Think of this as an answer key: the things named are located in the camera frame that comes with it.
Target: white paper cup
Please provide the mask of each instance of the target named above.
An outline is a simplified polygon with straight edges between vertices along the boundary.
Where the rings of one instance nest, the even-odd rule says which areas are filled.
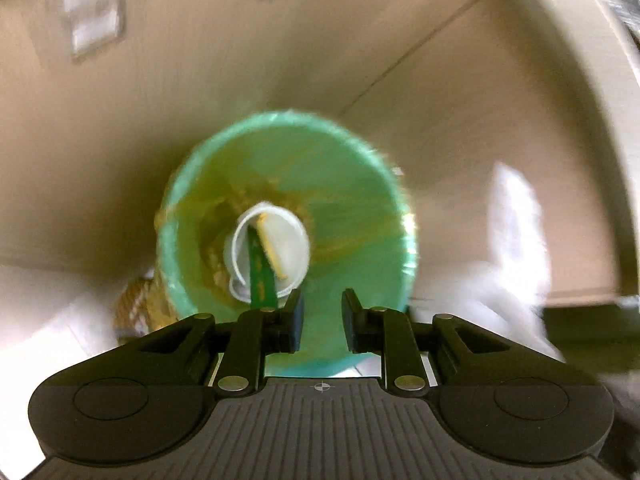
[[[285,298],[300,286],[309,269],[309,237],[300,219],[288,209],[269,202],[256,204],[240,215],[236,230],[225,243],[225,265],[231,275],[229,292],[244,303],[251,302],[246,230],[249,225],[255,226],[260,215],[267,217],[268,241],[284,274],[275,279],[277,297]]]

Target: green plastic container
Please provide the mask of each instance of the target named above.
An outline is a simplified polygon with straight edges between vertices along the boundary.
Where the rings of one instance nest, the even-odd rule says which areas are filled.
[[[238,216],[263,200],[293,211],[311,240],[302,348],[268,356],[266,371],[337,374],[363,358],[344,338],[345,288],[364,307],[406,308],[417,243],[404,191],[371,146],[315,115],[265,113],[214,135],[175,173],[158,213],[158,268],[180,317],[229,322],[248,309],[228,292],[222,252]]]

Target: green straw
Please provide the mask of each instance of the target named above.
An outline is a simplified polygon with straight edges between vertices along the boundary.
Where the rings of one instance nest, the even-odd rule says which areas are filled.
[[[254,227],[247,228],[249,245],[249,266],[251,276],[251,308],[278,307],[276,281],[273,269],[260,243],[258,231]]]

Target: white object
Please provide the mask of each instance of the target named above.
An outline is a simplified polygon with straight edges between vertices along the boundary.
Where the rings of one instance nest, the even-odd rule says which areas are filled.
[[[233,235],[226,241],[225,265],[231,279],[229,292],[237,300],[251,302],[249,253],[246,230],[262,219],[261,236],[265,236],[271,260],[277,259],[279,276],[276,277],[278,298],[285,298],[300,286],[309,269],[310,244],[306,229],[300,219],[288,209],[269,202],[260,202],[242,213]]]
[[[124,28],[122,0],[62,0],[62,11],[74,56],[115,40]]]
[[[431,322],[435,314],[453,314],[561,360],[540,319],[551,280],[542,208],[522,174],[502,163],[495,165],[488,219],[491,261],[431,276],[428,299],[412,301],[412,317]]]

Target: metal screw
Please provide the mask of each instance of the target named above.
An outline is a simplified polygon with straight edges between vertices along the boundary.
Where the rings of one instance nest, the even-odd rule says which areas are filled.
[[[415,375],[401,375],[394,381],[396,387],[406,392],[416,392],[423,389],[427,383],[424,382],[422,377]]]
[[[249,381],[239,375],[228,375],[218,381],[218,387],[226,392],[241,392],[248,385]]]

